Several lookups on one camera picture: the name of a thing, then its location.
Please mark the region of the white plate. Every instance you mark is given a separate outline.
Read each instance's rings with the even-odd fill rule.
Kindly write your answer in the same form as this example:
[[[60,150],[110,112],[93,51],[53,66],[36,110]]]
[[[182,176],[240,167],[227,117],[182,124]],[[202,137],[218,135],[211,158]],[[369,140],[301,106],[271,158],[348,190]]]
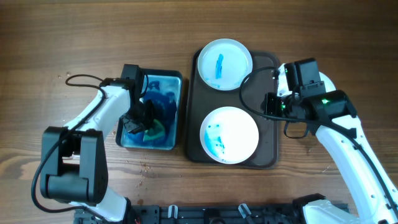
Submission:
[[[201,79],[211,88],[231,91],[239,88],[253,69],[249,50],[233,39],[217,39],[207,44],[197,59]]]
[[[278,84],[277,84],[277,94],[278,94],[279,96],[285,96],[285,95],[288,95],[288,94],[290,94],[290,93],[293,93],[293,94],[294,94],[294,92],[291,92],[291,91],[289,91],[289,89],[288,89],[287,79],[286,79],[285,70],[284,70],[284,65],[285,65],[285,64],[286,64],[286,63],[282,64],[282,65],[277,69],[277,71],[279,72],[279,75],[278,75]],[[332,82],[324,73],[322,73],[322,72],[320,72],[320,71],[319,71],[319,73],[320,73],[321,81],[323,81],[324,84],[325,84],[325,88],[326,88],[326,92],[325,92],[325,93],[331,92],[331,91],[335,91],[335,90],[336,90],[336,87],[335,87],[335,85],[333,84],[333,82]]]
[[[247,112],[225,106],[205,117],[199,137],[203,150],[214,161],[239,164],[254,154],[259,143],[259,129]]]

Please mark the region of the green yellow sponge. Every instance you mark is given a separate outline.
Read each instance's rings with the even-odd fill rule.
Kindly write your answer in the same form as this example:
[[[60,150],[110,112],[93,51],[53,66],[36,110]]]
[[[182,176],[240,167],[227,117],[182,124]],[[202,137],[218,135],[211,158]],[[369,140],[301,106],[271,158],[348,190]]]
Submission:
[[[152,126],[145,130],[143,141],[144,142],[162,142],[166,138],[165,127],[157,119],[153,120]]]

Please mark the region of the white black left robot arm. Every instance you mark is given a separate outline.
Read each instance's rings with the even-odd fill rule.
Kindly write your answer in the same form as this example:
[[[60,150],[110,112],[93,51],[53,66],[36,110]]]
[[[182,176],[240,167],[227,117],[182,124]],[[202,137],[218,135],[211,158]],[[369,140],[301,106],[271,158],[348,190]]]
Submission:
[[[108,185],[104,140],[124,118],[133,122],[134,134],[151,127],[152,104],[140,101],[148,82],[147,75],[105,78],[95,87],[97,96],[75,119],[44,131],[30,190],[38,209],[78,210],[100,223],[138,223],[131,201]]]

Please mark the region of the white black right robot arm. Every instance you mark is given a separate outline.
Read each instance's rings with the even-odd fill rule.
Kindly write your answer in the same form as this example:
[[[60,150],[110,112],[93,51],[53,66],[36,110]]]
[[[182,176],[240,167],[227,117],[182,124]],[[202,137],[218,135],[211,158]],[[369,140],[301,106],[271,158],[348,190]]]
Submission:
[[[362,223],[397,223],[397,188],[364,135],[357,111],[341,90],[265,95],[262,116],[305,123],[328,151],[347,185]]]

